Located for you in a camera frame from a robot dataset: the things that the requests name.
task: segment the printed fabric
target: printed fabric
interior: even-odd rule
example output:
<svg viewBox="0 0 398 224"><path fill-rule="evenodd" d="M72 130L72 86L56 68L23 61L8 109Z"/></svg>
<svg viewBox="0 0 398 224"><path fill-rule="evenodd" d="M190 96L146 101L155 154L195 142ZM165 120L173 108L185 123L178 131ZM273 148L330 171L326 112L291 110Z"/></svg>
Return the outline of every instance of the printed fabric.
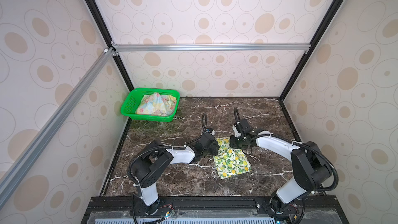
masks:
<svg viewBox="0 0 398 224"><path fill-rule="evenodd" d="M136 114L169 116L174 112L176 102L176 97L171 95L160 95L159 93L144 95Z"/></svg>
<svg viewBox="0 0 398 224"><path fill-rule="evenodd" d="M229 138L217 138L220 149L218 155L213 156L218 175L221 179L251 171L251 164L240 149L229 146Z"/></svg>

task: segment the yellow lemon pattern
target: yellow lemon pattern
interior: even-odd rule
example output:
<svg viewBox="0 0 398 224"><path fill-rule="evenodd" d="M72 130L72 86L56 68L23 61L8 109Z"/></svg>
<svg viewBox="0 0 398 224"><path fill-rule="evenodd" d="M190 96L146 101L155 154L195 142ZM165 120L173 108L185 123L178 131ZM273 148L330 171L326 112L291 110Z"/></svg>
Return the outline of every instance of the yellow lemon pattern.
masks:
<svg viewBox="0 0 398 224"><path fill-rule="evenodd" d="M251 171L251 164L246 155L242 150L232 149L229 146L229 138L217 138L217 142L220 149L213 159L221 179Z"/></svg>

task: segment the wall panel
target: wall panel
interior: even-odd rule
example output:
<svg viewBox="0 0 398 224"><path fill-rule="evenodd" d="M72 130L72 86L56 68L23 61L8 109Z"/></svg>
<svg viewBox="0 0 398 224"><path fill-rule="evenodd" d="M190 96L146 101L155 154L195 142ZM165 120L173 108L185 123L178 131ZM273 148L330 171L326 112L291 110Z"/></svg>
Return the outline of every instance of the wall panel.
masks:
<svg viewBox="0 0 398 224"><path fill-rule="evenodd" d="M134 87L174 89L190 97L277 97L302 55L302 50L121 52Z"/></svg>
<svg viewBox="0 0 398 224"><path fill-rule="evenodd" d="M285 104L350 223L398 223L398 0L346 0Z"/></svg>
<svg viewBox="0 0 398 224"><path fill-rule="evenodd" d="M81 222L125 128L128 92L111 58L1 209L1 224Z"/></svg>
<svg viewBox="0 0 398 224"><path fill-rule="evenodd" d="M333 0L97 0L120 44L309 42Z"/></svg>
<svg viewBox="0 0 398 224"><path fill-rule="evenodd" d="M104 47L83 0L0 0L0 179Z"/></svg>

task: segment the green plastic basket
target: green plastic basket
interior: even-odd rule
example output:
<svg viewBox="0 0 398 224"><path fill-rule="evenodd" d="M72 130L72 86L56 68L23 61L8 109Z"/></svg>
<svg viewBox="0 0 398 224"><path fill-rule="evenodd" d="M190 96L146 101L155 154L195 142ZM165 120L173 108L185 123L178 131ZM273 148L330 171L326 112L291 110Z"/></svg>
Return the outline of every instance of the green plastic basket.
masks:
<svg viewBox="0 0 398 224"><path fill-rule="evenodd" d="M140 115L135 114L138 106L141 103L144 95L151 95L153 93L159 93L160 95L171 95L177 98L176 107L174 112L169 116L152 116L152 115ZM158 121L158 122L170 122L173 120L174 115L177 112L178 102L180 101L180 93L176 90L171 89L157 89L157 88L136 88L132 90L127 96L125 102L120 108L120 112L132 119L139 121Z"/></svg>

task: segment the marble tabletop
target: marble tabletop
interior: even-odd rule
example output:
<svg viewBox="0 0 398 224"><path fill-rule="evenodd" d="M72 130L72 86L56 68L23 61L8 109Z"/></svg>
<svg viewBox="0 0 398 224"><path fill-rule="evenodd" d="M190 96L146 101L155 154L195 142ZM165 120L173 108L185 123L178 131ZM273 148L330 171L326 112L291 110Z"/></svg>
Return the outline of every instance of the marble tabletop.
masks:
<svg viewBox="0 0 398 224"><path fill-rule="evenodd" d="M181 98L172 122L133 120L105 196L131 196L136 192L127 177L130 159L159 138L165 144L182 145L199 136L202 113L216 138L233 134L234 107L250 125L293 140L293 134L276 99L267 98ZM252 171L221 179L211 156L195 164L173 164L157 181L160 196L264 196L271 195L292 176L291 163L269 150L253 147L248 156Z"/></svg>

